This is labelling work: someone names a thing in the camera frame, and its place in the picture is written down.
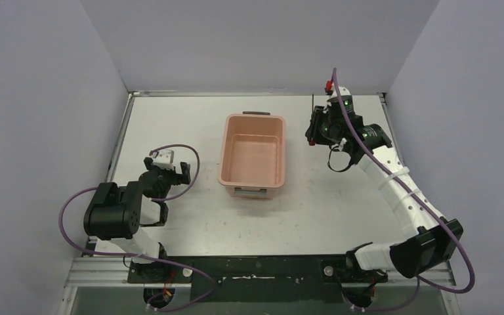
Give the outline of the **red handled screwdriver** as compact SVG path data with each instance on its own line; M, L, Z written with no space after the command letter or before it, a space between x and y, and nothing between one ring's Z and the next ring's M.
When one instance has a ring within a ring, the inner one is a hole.
M314 115L314 94L311 95L311 113L310 113L310 120L309 120L309 126L308 126L308 129L306 130L306 133L305 133L305 137L308 141L308 145L309 146L315 146L316 143L315 141L313 140L313 136L312 136L312 127L313 127L313 115Z

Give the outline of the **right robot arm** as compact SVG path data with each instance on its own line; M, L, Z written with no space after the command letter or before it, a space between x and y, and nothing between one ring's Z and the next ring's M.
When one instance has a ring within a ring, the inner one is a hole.
M456 245L446 230L460 238L460 222L446 219L425 200L384 129L364 124L362 116L354 112L351 96L344 96L343 102L342 108L332 97L326 106L314 106L306 139L311 146L347 153L348 165L358 166L375 183L405 237L404 241L369 242L351 249L343 263L345 276L357 282L372 270L396 270L413 278L447 261Z

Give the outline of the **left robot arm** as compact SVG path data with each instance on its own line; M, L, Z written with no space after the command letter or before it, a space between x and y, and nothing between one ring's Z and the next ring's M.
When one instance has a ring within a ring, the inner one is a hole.
M125 253L133 253L131 260L143 264L142 273L153 283L162 282L169 265L164 246L153 240L145 227L164 226L169 208L164 199L172 186L189 185L190 165L180 163L181 172L172 159L144 158L146 171L125 186L103 182L85 212L84 230L88 236L109 241Z

